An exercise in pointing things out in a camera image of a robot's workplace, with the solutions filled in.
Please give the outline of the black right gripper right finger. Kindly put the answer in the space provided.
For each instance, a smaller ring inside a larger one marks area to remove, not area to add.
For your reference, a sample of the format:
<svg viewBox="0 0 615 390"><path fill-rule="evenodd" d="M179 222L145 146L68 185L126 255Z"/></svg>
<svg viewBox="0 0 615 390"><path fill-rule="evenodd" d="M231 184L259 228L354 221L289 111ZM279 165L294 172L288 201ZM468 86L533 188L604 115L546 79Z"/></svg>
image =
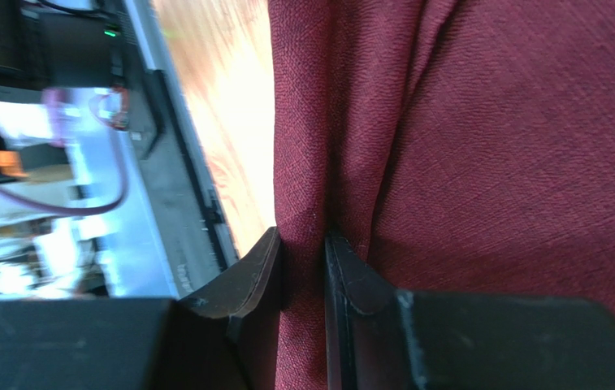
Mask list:
<svg viewBox="0 0 615 390"><path fill-rule="evenodd" d="M615 317L571 297L412 291L325 240L331 389L615 389Z"/></svg>

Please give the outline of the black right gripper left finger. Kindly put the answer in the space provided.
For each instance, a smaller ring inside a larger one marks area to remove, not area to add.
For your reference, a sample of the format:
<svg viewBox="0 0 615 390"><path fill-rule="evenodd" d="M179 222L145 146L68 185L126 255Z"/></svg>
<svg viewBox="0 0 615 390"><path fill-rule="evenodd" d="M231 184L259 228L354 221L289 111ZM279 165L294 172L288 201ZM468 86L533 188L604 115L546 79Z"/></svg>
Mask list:
<svg viewBox="0 0 615 390"><path fill-rule="evenodd" d="M267 229L178 301L0 300L0 389L272 389L280 247Z"/></svg>

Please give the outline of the dark red cloth napkin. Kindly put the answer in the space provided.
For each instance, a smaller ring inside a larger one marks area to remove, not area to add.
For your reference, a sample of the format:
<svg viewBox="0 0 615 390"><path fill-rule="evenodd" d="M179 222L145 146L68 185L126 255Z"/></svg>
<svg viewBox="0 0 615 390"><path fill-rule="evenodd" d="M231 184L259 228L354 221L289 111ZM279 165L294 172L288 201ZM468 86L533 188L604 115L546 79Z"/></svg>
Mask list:
<svg viewBox="0 0 615 390"><path fill-rule="evenodd" d="M615 1L271 1L276 386L324 389L323 238L411 289L615 314Z"/></svg>

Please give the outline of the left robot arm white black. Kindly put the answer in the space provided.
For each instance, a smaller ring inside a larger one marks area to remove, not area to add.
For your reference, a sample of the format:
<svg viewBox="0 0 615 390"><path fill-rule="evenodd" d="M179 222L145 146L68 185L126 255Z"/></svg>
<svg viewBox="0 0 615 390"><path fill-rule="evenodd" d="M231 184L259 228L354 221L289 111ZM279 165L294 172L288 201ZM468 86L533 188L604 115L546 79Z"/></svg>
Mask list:
<svg viewBox="0 0 615 390"><path fill-rule="evenodd" d="M0 87L105 88L117 79L119 29L98 6L0 1Z"/></svg>

